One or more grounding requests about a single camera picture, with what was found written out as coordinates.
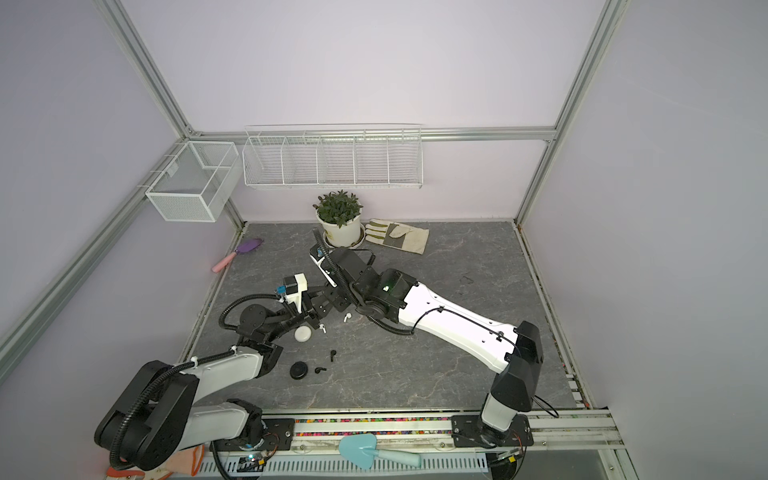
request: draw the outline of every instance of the table surface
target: table surface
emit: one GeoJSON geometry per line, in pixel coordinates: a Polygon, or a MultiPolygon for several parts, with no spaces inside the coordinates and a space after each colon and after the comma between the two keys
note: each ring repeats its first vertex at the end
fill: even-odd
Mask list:
{"type": "MultiPolygon", "coordinates": [[[[365,242],[376,253],[380,273],[396,268],[413,275],[438,295],[480,315],[504,323],[534,323],[541,331],[544,365],[537,395],[560,409],[576,403],[548,327],[528,265],[508,222],[414,223],[429,228],[423,255],[365,242]]],[[[282,278],[305,273],[309,285],[322,285],[312,263],[309,223],[252,223],[244,238],[260,237],[257,250],[238,255],[229,267],[193,354],[222,352],[237,341],[217,325],[222,310],[250,293],[272,293],[282,278]]],[[[263,300],[266,306],[274,305],[263,300]]],[[[248,303],[228,317],[235,323],[248,303]]],[[[276,341],[284,350],[269,374],[239,382],[203,399],[200,405],[240,398],[265,410],[276,409],[479,409],[494,373],[464,350],[420,330],[414,336],[387,333],[348,309],[352,318],[333,310],[323,320],[326,334],[313,331],[306,343],[292,334],[276,341]],[[330,362],[330,350],[338,353],[330,362]],[[301,380],[288,370],[297,361],[310,368],[301,380]],[[317,366],[327,368],[315,374],[317,366]]]]}

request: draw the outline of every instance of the potted plant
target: potted plant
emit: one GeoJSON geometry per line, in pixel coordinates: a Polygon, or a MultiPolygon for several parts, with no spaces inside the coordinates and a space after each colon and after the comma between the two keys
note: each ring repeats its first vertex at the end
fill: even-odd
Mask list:
{"type": "Polygon", "coordinates": [[[317,197],[320,202],[313,205],[317,220],[323,224],[328,243],[334,247],[351,247],[362,236],[360,212],[362,205],[355,194],[344,190],[317,197]]]}

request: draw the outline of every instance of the purple trowel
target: purple trowel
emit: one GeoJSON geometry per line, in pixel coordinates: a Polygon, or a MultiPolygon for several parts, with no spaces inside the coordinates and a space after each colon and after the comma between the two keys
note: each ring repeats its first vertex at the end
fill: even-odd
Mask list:
{"type": "Polygon", "coordinates": [[[237,255],[238,253],[246,253],[246,252],[250,252],[251,250],[255,250],[262,243],[264,243],[264,240],[261,240],[260,238],[252,238],[250,240],[246,240],[242,242],[240,245],[237,246],[235,251],[233,251],[226,257],[224,257],[219,263],[214,265],[214,268],[210,269],[210,271],[214,273],[219,273],[224,267],[230,264],[230,262],[235,257],[235,255],[237,255]]]}

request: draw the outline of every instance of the white flower pot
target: white flower pot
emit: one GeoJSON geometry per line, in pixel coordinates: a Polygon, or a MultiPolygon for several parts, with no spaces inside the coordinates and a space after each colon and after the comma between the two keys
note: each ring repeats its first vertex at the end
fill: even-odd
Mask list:
{"type": "Polygon", "coordinates": [[[360,240],[362,229],[360,227],[360,215],[351,219],[343,227],[339,227],[335,223],[323,222],[320,217],[315,213],[317,221],[323,225],[323,230],[326,231],[326,238],[328,243],[332,247],[351,247],[357,240],[360,240]]]}

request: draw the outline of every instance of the wire basket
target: wire basket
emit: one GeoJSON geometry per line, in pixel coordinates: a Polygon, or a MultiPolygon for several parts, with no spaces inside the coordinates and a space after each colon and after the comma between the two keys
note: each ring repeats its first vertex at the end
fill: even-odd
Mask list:
{"type": "Polygon", "coordinates": [[[421,187],[418,130],[344,135],[259,132],[243,147],[245,184],[254,188],[421,187]]]}
{"type": "Polygon", "coordinates": [[[240,179],[232,142],[188,141],[147,190],[169,222],[215,222],[240,179]]]}

